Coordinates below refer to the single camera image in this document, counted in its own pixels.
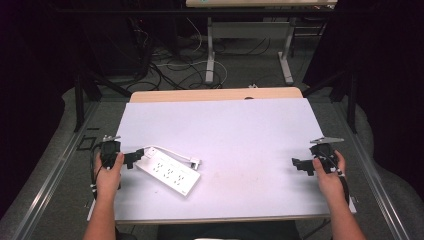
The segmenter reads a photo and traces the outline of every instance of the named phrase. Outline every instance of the power outlet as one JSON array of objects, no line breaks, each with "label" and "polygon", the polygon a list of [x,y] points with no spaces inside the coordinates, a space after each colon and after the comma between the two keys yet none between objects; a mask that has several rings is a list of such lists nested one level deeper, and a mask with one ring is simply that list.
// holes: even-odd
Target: power outlet
[{"label": "power outlet", "polygon": [[200,173],[154,147],[149,148],[135,165],[184,196],[200,178]]}]

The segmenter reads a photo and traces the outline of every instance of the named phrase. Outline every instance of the tabletop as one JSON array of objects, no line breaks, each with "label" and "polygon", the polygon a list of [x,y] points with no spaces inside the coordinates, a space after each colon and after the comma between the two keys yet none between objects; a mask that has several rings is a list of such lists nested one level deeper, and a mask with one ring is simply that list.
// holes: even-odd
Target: tabletop
[{"label": "tabletop", "polygon": [[[284,92],[298,89],[135,94],[118,129],[121,150],[130,152],[146,145],[172,149],[201,159],[201,176],[183,196],[140,169],[124,167],[115,199],[117,223],[328,217],[316,177],[297,171],[291,162],[293,157],[311,159],[309,141],[322,137],[322,132],[308,100],[301,95],[284,97]],[[205,99],[192,98],[199,93]],[[155,94],[185,100],[154,102],[142,97]]]}]

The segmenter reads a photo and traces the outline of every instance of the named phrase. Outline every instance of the wire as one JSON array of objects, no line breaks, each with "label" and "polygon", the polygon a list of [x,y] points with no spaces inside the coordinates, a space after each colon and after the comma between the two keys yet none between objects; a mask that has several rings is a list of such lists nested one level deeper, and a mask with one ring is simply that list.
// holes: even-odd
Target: wire
[{"label": "wire", "polygon": [[97,186],[96,186],[96,182],[97,182],[97,176],[99,175],[100,170],[102,169],[102,167],[100,166],[99,170],[97,171],[96,175],[94,175],[94,151],[96,150],[96,148],[100,148],[100,143],[96,144],[93,146],[93,148],[91,148],[91,152],[90,152],[90,176],[91,176],[91,188],[93,190],[93,196],[94,199],[97,198]]},{"label": "wire", "polygon": [[135,225],[134,225],[134,226],[132,227],[132,229],[131,229],[131,234],[133,234],[134,229],[135,229]]},{"label": "wire", "polygon": [[154,84],[154,83],[151,83],[151,82],[146,82],[146,81],[141,81],[141,82],[136,82],[136,83],[133,83],[133,84],[130,84],[130,85],[128,85],[126,88],[125,88],[125,90],[127,90],[127,91],[129,91],[129,89],[131,88],[131,87],[134,87],[135,85],[139,85],[139,84],[150,84],[150,85],[153,85],[153,88],[152,89],[149,89],[149,90],[146,90],[146,91],[159,91],[159,84]]},{"label": "wire", "polygon": [[102,166],[100,166],[99,167],[99,170],[97,170],[97,173],[96,173],[96,178],[94,178],[94,183],[97,183],[97,177],[99,176],[99,173],[100,173],[100,171],[102,170]]},{"label": "wire", "polygon": [[[227,77],[228,77],[227,68],[222,63],[220,63],[218,61],[213,61],[213,62],[219,64],[224,69],[225,77],[224,77],[224,80],[222,80],[222,82],[220,83],[220,85],[222,85],[227,80]],[[188,63],[188,64],[161,64],[161,65],[156,65],[156,66],[157,67],[164,67],[164,66],[187,66],[187,65],[198,65],[198,64],[202,64],[202,63],[208,63],[208,61],[200,61],[200,62]]]},{"label": "wire", "polygon": [[265,53],[266,51],[268,51],[268,49],[269,49],[269,47],[271,45],[271,38],[268,38],[268,45],[266,46],[266,48],[262,52],[252,53],[256,49],[258,49],[259,46],[261,46],[265,42],[265,40],[266,40],[266,38],[262,39],[262,41],[258,45],[256,45],[256,47],[254,47],[252,50],[250,50],[250,51],[248,51],[246,53],[224,53],[223,51],[219,52],[219,51],[216,51],[215,49],[214,49],[214,51],[218,55],[222,55],[222,56],[246,56],[246,55],[256,55],[257,56],[257,55],[261,55],[261,54]]},{"label": "wire", "polygon": [[177,156],[177,157],[179,157],[181,159],[187,160],[187,162],[190,162],[190,157],[183,156],[181,154],[178,154],[178,153],[176,153],[176,152],[174,152],[172,150],[169,150],[167,148],[164,148],[164,147],[160,147],[160,146],[157,146],[157,145],[148,145],[148,146],[145,146],[143,148],[146,149],[146,148],[152,148],[152,147],[153,148],[160,149],[160,150],[163,150],[163,151],[168,152],[168,153],[171,153],[171,154],[173,154],[173,155],[175,155],[175,156]]},{"label": "wire", "polygon": [[[201,72],[212,72],[212,73],[214,73],[219,79],[218,79],[218,85],[222,85],[221,84],[221,76],[219,75],[219,74],[217,74],[216,72],[214,72],[214,71],[212,71],[212,70],[201,70],[201,71],[198,71],[198,73],[201,73]],[[191,76],[193,76],[194,74],[196,74],[196,73],[193,73],[193,74],[191,74],[191,75],[189,75],[188,77],[186,77],[186,78],[184,78],[181,82],[180,82],[180,84],[181,83],[183,83],[184,81],[186,81],[188,78],[190,78]],[[206,83],[204,83],[203,82],[203,79],[201,80],[201,82],[200,83],[192,83],[192,84],[190,84],[189,85],[189,88],[190,89],[198,89],[198,88],[200,88],[201,86],[208,86],[208,88],[214,88],[214,86],[210,86],[210,84],[206,84]]]},{"label": "wire", "polygon": [[163,78],[163,80],[165,80],[169,85],[173,86],[174,89],[178,89],[178,90],[185,90],[185,88],[179,86],[177,83],[175,83],[174,81],[172,81],[169,77],[165,76],[161,70],[159,70],[159,68],[154,64],[154,63],[150,63],[150,66],[152,68],[153,71],[155,71],[157,74],[159,74],[159,76],[161,76]]},{"label": "wire", "polygon": [[319,153],[322,154],[325,158],[327,158],[328,161],[331,162],[331,164],[336,168],[336,171],[337,171],[337,174],[339,176],[340,182],[342,183],[342,186],[343,186],[343,192],[344,192],[344,195],[345,195],[345,200],[346,200],[347,204],[349,205],[349,203],[350,203],[349,187],[347,185],[345,174],[342,172],[342,170],[339,168],[339,166],[337,166],[336,163],[334,163],[333,161],[330,160],[331,158],[329,158],[327,156],[327,154],[325,154],[322,151],[319,151]]},{"label": "wire", "polygon": [[197,36],[198,36],[198,39],[199,39],[199,46],[196,49],[193,50],[193,52],[196,52],[197,50],[199,50],[202,47],[202,34],[200,33],[199,29],[197,29],[197,27],[193,24],[193,22],[189,18],[187,18],[187,20],[191,23],[191,25],[197,31],[197,34],[198,34]]}]

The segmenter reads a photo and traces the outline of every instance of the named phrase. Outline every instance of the gray floor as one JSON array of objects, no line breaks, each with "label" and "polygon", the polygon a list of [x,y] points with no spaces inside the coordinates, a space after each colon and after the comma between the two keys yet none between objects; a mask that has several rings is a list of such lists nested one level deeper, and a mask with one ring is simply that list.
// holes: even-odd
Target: gray floor
[{"label": "gray floor", "polygon": [[[226,52],[245,53],[250,51],[261,40],[236,40],[223,42]],[[295,86],[305,89],[301,82],[307,69],[311,56],[315,50],[317,38],[302,38],[296,41],[295,56],[289,59],[292,75],[295,80]],[[261,45],[256,52],[266,47]],[[276,51],[279,50],[280,43],[271,41],[269,49],[261,55],[251,56],[222,56],[218,55],[216,60],[225,66],[216,65],[216,71],[224,77],[227,72],[227,79],[224,88],[244,88],[251,84],[258,87],[283,87],[286,86],[282,81],[282,73],[277,61]],[[197,51],[187,50],[185,52],[191,57],[202,56]],[[168,60],[156,61],[157,64],[166,63]],[[171,79],[184,79],[194,73],[192,69],[184,71],[170,71],[166,67],[160,67],[164,74]],[[149,74],[144,80],[157,82],[155,74]],[[198,82],[198,75],[189,78],[184,86],[190,83]],[[142,84],[132,87],[131,91],[146,90],[150,85]],[[161,90],[172,89],[168,84],[162,83]],[[323,89],[309,98],[311,106],[320,123],[323,133],[326,136],[343,137],[345,142],[337,144],[338,148],[348,159],[348,181],[351,194],[356,197],[358,203],[355,204],[358,210],[356,218],[369,239],[407,239],[399,238],[393,235],[393,228],[388,224],[390,222],[385,212],[381,209],[384,202],[378,199],[378,193],[370,188],[369,179],[364,171],[364,166],[359,159],[363,158],[358,150],[352,147],[355,144],[355,138],[346,129],[343,121],[343,109],[345,102],[332,104],[328,100],[330,89]],[[87,206],[92,201],[89,188],[89,167],[88,151],[78,151],[69,147],[77,147],[81,138],[96,137],[103,135],[113,135],[119,125],[122,116],[125,101],[119,95],[102,88],[105,97],[100,103],[86,104],[88,113],[92,113],[91,118],[87,119],[87,124],[77,135],[73,134],[75,126],[75,105],[72,90],[67,92],[63,98],[66,101],[66,110],[60,126],[53,136],[50,145],[46,149],[39,164],[31,175],[25,187],[16,198],[9,211],[0,222],[1,239],[79,239],[82,237],[86,227],[86,217],[88,214]],[[357,126],[359,139],[368,156],[372,156],[373,142],[372,132],[366,121],[366,115],[358,110]],[[52,176],[52,171],[63,170],[57,179],[52,181],[56,183],[51,190],[51,198],[47,197],[44,204],[37,203],[40,190],[46,190],[46,179]],[[397,176],[384,171],[376,166],[379,175],[377,179],[381,180],[385,192],[390,197],[390,203],[393,203],[394,212],[405,227],[410,239],[424,239],[424,231],[420,229],[424,226],[423,203],[417,197],[413,189],[399,179]],[[30,211],[33,208],[31,204],[39,204],[39,214]],[[297,226],[301,235],[308,233],[315,226],[321,223],[322,219],[297,221]],[[123,232],[131,232],[138,239],[155,239],[157,226],[155,225],[137,225],[137,226],[119,226]],[[329,226],[313,235],[311,239],[330,239],[331,229]]]}]

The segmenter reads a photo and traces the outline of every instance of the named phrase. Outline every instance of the wooden desk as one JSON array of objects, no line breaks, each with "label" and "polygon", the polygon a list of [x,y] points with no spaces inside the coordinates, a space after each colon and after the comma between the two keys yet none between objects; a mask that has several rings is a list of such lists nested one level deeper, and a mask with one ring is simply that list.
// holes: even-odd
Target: wooden desk
[{"label": "wooden desk", "polygon": [[291,7],[336,3],[337,0],[186,0],[187,7]]},{"label": "wooden desk", "polygon": [[237,88],[135,92],[130,103],[243,100],[246,98],[303,98],[298,88]]},{"label": "wooden desk", "polygon": [[[188,7],[216,8],[216,7],[296,7],[335,5],[337,0],[187,0]],[[213,82],[213,69],[215,52],[213,50],[214,38],[273,38],[284,39],[283,51],[278,52],[284,81],[287,85],[293,85],[293,77],[287,62],[296,18],[290,18],[289,22],[213,22],[208,18],[208,63],[206,66],[206,83]]]},{"label": "wooden desk", "polygon": [[328,217],[315,177],[291,162],[310,159],[309,141],[322,136],[296,88],[135,93],[117,134],[123,152],[158,145],[202,159],[187,197],[124,167],[118,224]]}]

